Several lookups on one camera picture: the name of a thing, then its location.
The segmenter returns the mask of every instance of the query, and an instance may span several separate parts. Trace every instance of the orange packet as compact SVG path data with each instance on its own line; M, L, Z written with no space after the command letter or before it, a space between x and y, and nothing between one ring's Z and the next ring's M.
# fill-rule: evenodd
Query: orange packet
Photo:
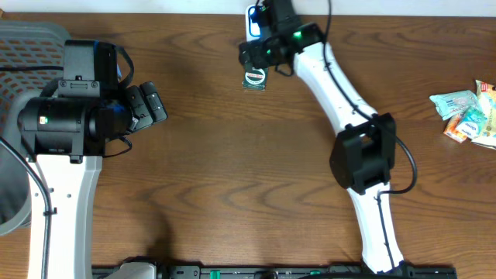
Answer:
M448 125L446 126L446 129L444 130L444 134L452 138L453 140L456 140L458 143L462 143L467 139L467 136L463 135L462 133L458 132L456 130L456 127L460 123L460 121L463 118L464 113L458 113L454 115L448 122Z

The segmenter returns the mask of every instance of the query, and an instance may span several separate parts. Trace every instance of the pile of packets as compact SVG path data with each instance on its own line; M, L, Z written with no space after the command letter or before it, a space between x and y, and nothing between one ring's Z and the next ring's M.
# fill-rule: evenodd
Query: pile of packets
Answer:
M477 96L470 90L433 95L437 112L450 119L444 134L462 143L467 138L480 146L496 149L496 87L477 83Z

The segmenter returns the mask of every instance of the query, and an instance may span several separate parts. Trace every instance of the tissue packet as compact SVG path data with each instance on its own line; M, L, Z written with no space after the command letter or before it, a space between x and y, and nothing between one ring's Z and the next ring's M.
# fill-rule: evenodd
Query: tissue packet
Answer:
M459 113L459 114L455 115L454 117L452 117L449 120L448 125L446 126L446 129L444 130L445 135L449 136L453 140L456 140L458 143L462 143L463 141L465 141L467 139L466 135L464 135L464 134L462 134L456 130L456 127L458 126L458 124L460 123L460 121L462 120L463 117L464 117L464 113Z
M436 104L436 110L443 117L443 120L464 112L471 106L477 107L479 105L476 95L470 90L433 95L429 98Z
M472 143L496 149L496 88L482 81L477 83L477 98L482 112L487 117L487 124Z
M483 112L476 108L468 108L456 130L471 139L479 136L487 123L487 118Z

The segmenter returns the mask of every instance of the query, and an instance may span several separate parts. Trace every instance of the wood grain surface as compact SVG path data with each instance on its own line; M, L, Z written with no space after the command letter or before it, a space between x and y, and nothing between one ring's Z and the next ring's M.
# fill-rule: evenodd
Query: wood grain surface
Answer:
M353 205L328 165L334 135L296 77L245 91L237 15L15 14L124 46L170 118L108 159L95 197L93 264L135 255L205 265L360 260ZM305 16L321 26L325 17ZM397 120L418 186L391 198L402 253L459 278L496 277L496 151L458 144L429 96L496 84L496 19L337 16L330 40L358 92ZM109 152L122 148L112 143ZM411 178L397 150L394 188ZM29 230L0 238L0 278L25 278Z

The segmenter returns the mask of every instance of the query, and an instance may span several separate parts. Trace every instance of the snack package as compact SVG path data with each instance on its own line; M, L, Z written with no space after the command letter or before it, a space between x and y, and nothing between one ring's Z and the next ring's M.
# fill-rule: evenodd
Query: snack package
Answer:
M487 118L483 112L476 108L468 108L456 130L471 139L479 136L487 123Z
M477 98L482 112L487 117L487 124L472 143L496 149L496 90L491 84L482 81L476 83Z
M464 113L459 113L457 115L455 115L454 117L452 117L449 122L448 122L448 125L446 126L446 129L444 130L444 134L449 136L450 138L452 138L453 140L456 140L457 142L459 143L462 143L463 141L465 141L467 139L467 136L458 132L456 130L456 127L458 126L458 124L460 123L460 121L462 120L462 118L464 117Z
M436 104L437 113L443 117L443 120L464 112L471 106L477 107L479 105L476 95L470 90L433 95L429 98Z

